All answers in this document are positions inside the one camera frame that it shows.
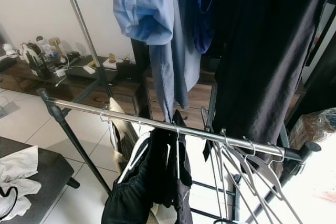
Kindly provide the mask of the dark wood tv console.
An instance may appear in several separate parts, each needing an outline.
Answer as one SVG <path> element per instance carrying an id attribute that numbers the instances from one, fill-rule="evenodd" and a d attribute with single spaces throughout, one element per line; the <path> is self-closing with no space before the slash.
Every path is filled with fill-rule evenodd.
<path id="1" fill-rule="evenodd" d="M 207 65 L 203 60 L 198 83 L 188 92 L 189 106 L 187 109 L 178 105 L 175 107 L 180 112 L 185 124 L 197 130 L 204 128 L 200 109 L 208 107 L 211 101 L 211 89 L 215 85 L 215 74 L 206 70 Z M 111 96 L 117 104 L 127 114 L 140 114 L 138 91 L 141 84 L 139 81 L 116 80 L 115 70 L 106 69 L 105 71 Z M 154 90 L 154 78 L 149 68 L 145 70 L 144 77 L 151 106 L 151 118 L 149 119 L 164 121 L 165 117 L 158 103 L 158 95 Z M 77 102 L 77 97 L 97 80 L 67 76 L 58 78 L 56 75 L 49 79 L 43 79 L 34 75 L 29 65 L 22 60 L 2 71 L 0 78 L 0 86 L 8 90 L 36 95 L 39 88 L 45 88 L 51 97 L 74 102 Z"/>

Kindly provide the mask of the white black steam iron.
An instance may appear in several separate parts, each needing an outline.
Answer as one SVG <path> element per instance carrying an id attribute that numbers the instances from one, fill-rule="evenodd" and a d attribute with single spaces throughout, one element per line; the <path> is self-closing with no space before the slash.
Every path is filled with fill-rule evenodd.
<path id="1" fill-rule="evenodd" d="M 44 64 L 44 61 L 41 59 L 40 55 L 36 53 L 33 49 L 31 49 L 27 44 L 21 44 L 21 50 L 25 58 L 27 59 L 27 63 L 31 68 L 31 71 L 34 72 L 34 75 L 39 75 L 41 67 Z"/>

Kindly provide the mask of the white robot toy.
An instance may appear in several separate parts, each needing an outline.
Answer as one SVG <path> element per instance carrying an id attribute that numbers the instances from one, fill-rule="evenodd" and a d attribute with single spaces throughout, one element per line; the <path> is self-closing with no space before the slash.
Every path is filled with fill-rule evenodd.
<path id="1" fill-rule="evenodd" d="M 36 44 L 41 49 L 41 53 L 45 58 L 52 58 L 54 56 L 54 51 L 49 44 L 48 40 L 45 40 L 43 36 L 36 37 Z"/>

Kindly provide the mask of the gold table lamp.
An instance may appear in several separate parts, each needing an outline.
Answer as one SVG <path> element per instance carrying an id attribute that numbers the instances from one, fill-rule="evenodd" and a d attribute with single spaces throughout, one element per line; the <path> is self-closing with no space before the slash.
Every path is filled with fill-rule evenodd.
<path id="1" fill-rule="evenodd" d="M 65 61 L 67 54 L 61 47 L 61 41 L 59 38 L 51 38 L 48 40 L 50 47 L 50 54 L 58 59 L 58 61 Z"/>

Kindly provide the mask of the black metal clothes rack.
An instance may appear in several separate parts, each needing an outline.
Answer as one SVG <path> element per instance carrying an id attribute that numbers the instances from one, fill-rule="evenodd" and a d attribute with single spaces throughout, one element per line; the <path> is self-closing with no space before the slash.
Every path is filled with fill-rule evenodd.
<path id="1" fill-rule="evenodd" d="M 90 113 L 90 114 L 98 114 L 99 117 L 102 118 L 103 122 L 110 121 L 111 119 L 120 120 L 124 123 L 139 123 L 139 125 L 149 125 L 153 126 L 155 128 L 161 128 L 164 130 L 170 130 L 171 132 L 177 132 L 184 135 L 189 135 L 192 137 L 198 137 L 203 138 L 206 143 L 208 142 L 219 142 L 222 145 L 228 144 L 228 148 L 230 150 L 231 147 L 235 146 L 239 149 L 246 149 L 246 150 L 252 150 L 259 153 L 269 154 L 271 156 L 277 156 L 283 158 L 283 160 L 274 160 L 272 159 L 270 162 L 279 162 L 281 165 L 286 165 L 289 168 L 282 172 L 281 176 L 277 176 L 275 171 L 271 172 L 271 165 L 269 162 L 263 163 L 262 167 L 258 168 L 256 171 L 259 171 L 260 169 L 268 169 L 269 174 L 272 173 L 273 180 L 269 180 L 267 176 L 259 175 L 259 178 L 264 178 L 264 183 L 275 183 L 270 186 L 267 184 L 267 187 L 269 190 L 267 191 L 266 195 L 264 197 L 261 197 L 259 195 L 259 191 L 255 191 L 256 197 L 258 198 L 259 205 L 255 209 L 250 209 L 249 206 L 247 206 L 247 209 L 250 212 L 249 218 L 245 219 L 243 221 L 235 221 L 235 219 L 239 218 L 240 214 L 240 201 L 244 200 L 244 197 L 240 193 L 240 181 L 241 181 L 241 174 L 233 174 L 231 175 L 232 178 L 232 187 L 231 190 L 226 190 L 226 186 L 222 186 L 219 188 L 218 184 L 215 184 L 215 186 L 212 186 L 211 184 L 205 184 L 198 181 L 192 181 L 193 184 L 196 186 L 209 189 L 212 192 L 215 192 L 216 195 L 223 194 L 225 195 L 225 201 L 231 199 L 231 203 L 223 203 L 226 207 L 230 207 L 231 213 L 228 214 L 228 218 L 225 218 L 228 221 L 231 222 L 247 222 L 249 224 L 252 224 L 252 221 L 256 220 L 255 218 L 260 215 L 261 212 L 264 212 L 269 217 L 269 222 L 273 223 L 274 221 L 277 221 L 278 223 L 282 223 L 282 219 L 278 217 L 276 212 L 270 207 L 270 202 L 278 198 L 281 202 L 286 203 L 287 208 L 290 210 L 290 212 L 293 214 L 293 216 L 296 218 L 296 222 L 298 224 L 305 224 L 304 221 L 298 216 L 298 213 L 295 211 L 295 209 L 290 204 L 291 202 L 285 197 L 285 195 L 281 194 L 283 186 L 285 186 L 288 181 L 290 181 L 292 178 L 296 177 L 298 174 L 303 172 L 305 165 L 307 163 L 307 160 L 309 157 L 319 151 L 322 150 L 321 146 L 317 143 L 305 143 L 303 147 L 301 147 L 300 150 L 292 149 L 289 147 L 285 147 L 284 145 L 289 146 L 289 137 L 286 132 L 285 125 L 281 126 L 281 132 L 279 134 L 279 140 L 278 145 L 272 145 L 269 143 L 252 143 L 250 141 L 246 140 L 238 140 L 237 138 L 234 139 L 233 137 L 226 137 L 223 135 L 217 135 L 212 133 L 212 126 L 211 121 L 216 114 L 215 112 L 215 105 L 216 105 L 216 95 L 218 92 L 217 83 L 214 79 L 214 74 L 209 73 L 209 71 L 201 71 L 200 77 L 209 77 L 206 78 L 204 81 L 199 81 L 197 85 L 201 85 L 202 87 L 209 86 L 209 90 L 211 91 L 209 95 L 203 96 L 203 99 L 209 99 L 208 102 L 208 109 L 205 109 L 204 106 L 200 107 L 200 115 L 202 117 L 201 126 L 203 126 L 204 130 L 197 130 L 195 128 L 191 128 L 189 126 L 175 126 L 171 123 L 165 123 L 165 122 L 159 122 L 153 119 L 145 119 L 144 117 L 141 117 L 137 114 L 125 114 L 125 113 L 118 113 L 114 110 L 110 109 L 104 109 L 104 108 L 98 108 L 95 106 L 89 106 L 85 104 L 81 104 L 81 100 L 86 99 L 91 92 L 93 92 L 94 88 L 97 86 L 103 87 L 103 89 L 106 92 L 106 95 L 108 95 L 108 101 L 112 100 L 113 97 L 111 97 L 111 88 L 108 87 L 108 80 L 103 74 L 103 68 L 102 63 L 99 63 L 98 55 L 94 51 L 94 45 L 91 41 L 90 34 L 88 32 L 86 21 L 84 21 L 84 18 L 82 17 L 81 8 L 79 7 L 79 4 L 77 0 L 70 0 L 70 4 L 72 5 L 72 9 L 75 13 L 75 15 L 78 18 L 79 26 L 81 27 L 82 34 L 84 34 L 84 37 L 87 41 L 87 46 L 92 51 L 93 60 L 94 60 L 94 66 L 96 67 L 96 70 L 98 71 L 98 79 L 96 79 L 91 85 L 86 87 L 83 92 L 79 96 L 77 96 L 73 101 L 67 101 L 67 100 L 61 100 L 61 99 L 55 99 L 50 96 L 44 90 L 43 88 L 38 90 L 38 94 L 40 94 L 41 99 L 43 100 L 44 104 L 46 105 L 50 115 L 61 125 L 62 130 L 66 133 L 68 138 L 70 139 L 70 142 L 74 147 L 77 149 L 77 152 L 79 155 L 81 155 L 82 159 L 84 159 L 84 162 L 89 166 L 91 171 L 94 173 L 96 178 L 98 179 L 99 183 L 103 188 L 106 190 L 108 195 L 111 193 L 111 188 L 107 184 L 107 181 L 101 176 L 99 173 L 98 167 L 93 163 L 91 158 L 89 157 L 89 154 L 87 154 L 86 151 L 83 150 L 81 142 L 77 139 L 75 133 L 72 131 L 72 129 L 69 126 L 69 123 L 67 123 L 65 116 L 66 114 L 69 114 L 72 109 L 75 111 L 81 111 L 84 113 Z M 254 191 L 254 188 L 252 186 L 248 186 L 250 190 Z"/>

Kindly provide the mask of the flat black set-top box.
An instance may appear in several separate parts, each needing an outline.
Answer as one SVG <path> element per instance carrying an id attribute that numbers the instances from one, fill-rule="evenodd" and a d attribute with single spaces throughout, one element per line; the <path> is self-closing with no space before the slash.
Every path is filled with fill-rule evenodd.
<path id="1" fill-rule="evenodd" d="M 82 69 L 82 66 L 85 65 L 90 65 L 92 68 L 96 68 L 96 73 L 88 74 Z M 99 77 L 97 70 L 97 65 L 92 59 L 91 55 L 88 55 L 84 58 L 72 58 L 70 65 L 67 67 L 67 77 L 88 78 L 96 80 Z"/>

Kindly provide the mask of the grey fabric ottoman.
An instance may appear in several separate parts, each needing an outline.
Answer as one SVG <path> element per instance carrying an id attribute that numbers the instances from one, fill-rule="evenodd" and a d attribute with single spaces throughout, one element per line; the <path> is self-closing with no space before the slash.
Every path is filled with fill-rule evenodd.
<path id="1" fill-rule="evenodd" d="M 26 143 L 15 142 L 4 137 L 1 138 L 0 145 L 1 157 L 31 147 Z M 17 215 L 8 221 L 0 221 L 0 224 L 43 224 L 61 191 L 70 183 L 74 169 L 61 154 L 38 147 L 38 155 L 38 174 L 25 179 L 41 183 L 41 189 L 36 194 L 27 195 L 31 207 L 24 215 Z"/>

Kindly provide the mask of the yellow figurine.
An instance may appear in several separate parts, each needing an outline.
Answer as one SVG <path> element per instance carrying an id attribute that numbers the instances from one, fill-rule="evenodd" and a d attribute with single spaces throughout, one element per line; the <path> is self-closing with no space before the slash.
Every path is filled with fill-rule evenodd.
<path id="1" fill-rule="evenodd" d="M 112 70 L 116 70 L 118 68 L 117 66 L 117 60 L 116 56 L 113 53 L 109 53 L 108 57 L 104 60 L 102 63 L 105 68 L 110 68 Z"/>

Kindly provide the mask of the small black box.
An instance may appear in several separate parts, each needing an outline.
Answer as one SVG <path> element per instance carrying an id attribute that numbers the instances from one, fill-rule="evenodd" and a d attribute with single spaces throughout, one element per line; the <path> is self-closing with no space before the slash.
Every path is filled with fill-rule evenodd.
<path id="1" fill-rule="evenodd" d="M 116 80 L 137 82 L 139 78 L 137 64 L 133 64 L 131 61 L 118 61 L 116 63 L 116 71 Z"/>

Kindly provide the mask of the black tower speaker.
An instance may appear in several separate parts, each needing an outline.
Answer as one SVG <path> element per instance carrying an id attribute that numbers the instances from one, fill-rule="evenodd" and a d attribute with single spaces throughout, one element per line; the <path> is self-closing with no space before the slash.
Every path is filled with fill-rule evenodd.
<path id="1" fill-rule="evenodd" d="M 135 39 L 131 39 L 131 46 L 136 65 L 134 74 L 141 84 L 138 91 L 140 116 L 144 118 L 151 118 L 150 99 L 144 77 L 144 72 L 150 65 L 149 48 L 144 42 L 137 41 Z"/>

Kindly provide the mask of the black shirt white collar trim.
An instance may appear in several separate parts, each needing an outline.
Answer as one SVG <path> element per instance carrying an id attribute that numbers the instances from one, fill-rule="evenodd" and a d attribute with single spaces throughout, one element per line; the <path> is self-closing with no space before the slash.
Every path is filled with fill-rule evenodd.
<path id="1" fill-rule="evenodd" d="M 114 181 L 102 212 L 101 224 L 146 224 L 151 199 L 151 131 L 141 135 L 131 158 Z"/>

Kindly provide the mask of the dark blue garment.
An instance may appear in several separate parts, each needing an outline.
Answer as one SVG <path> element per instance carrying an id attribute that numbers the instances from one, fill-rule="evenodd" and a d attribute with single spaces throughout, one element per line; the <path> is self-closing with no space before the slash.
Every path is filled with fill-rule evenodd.
<path id="1" fill-rule="evenodd" d="M 206 53 L 211 47 L 215 30 L 212 27 L 214 0 L 188 0 L 191 8 L 191 29 L 195 49 Z"/>

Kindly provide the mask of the long black garment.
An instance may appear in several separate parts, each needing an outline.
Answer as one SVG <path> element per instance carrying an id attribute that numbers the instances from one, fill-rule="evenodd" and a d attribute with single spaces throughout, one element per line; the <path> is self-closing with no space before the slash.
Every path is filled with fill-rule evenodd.
<path id="1" fill-rule="evenodd" d="M 212 126 L 276 143 L 326 0 L 214 0 Z"/>

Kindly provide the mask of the dark grey curtain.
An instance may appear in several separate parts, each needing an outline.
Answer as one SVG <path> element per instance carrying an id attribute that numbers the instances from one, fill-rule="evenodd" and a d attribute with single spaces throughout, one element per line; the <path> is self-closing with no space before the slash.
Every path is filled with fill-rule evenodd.
<path id="1" fill-rule="evenodd" d="M 289 130 L 304 114 L 336 107 L 336 18 L 329 25 L 311 66 L 312 71 L 304 85 L 305 93 L 287 122 Z"/>

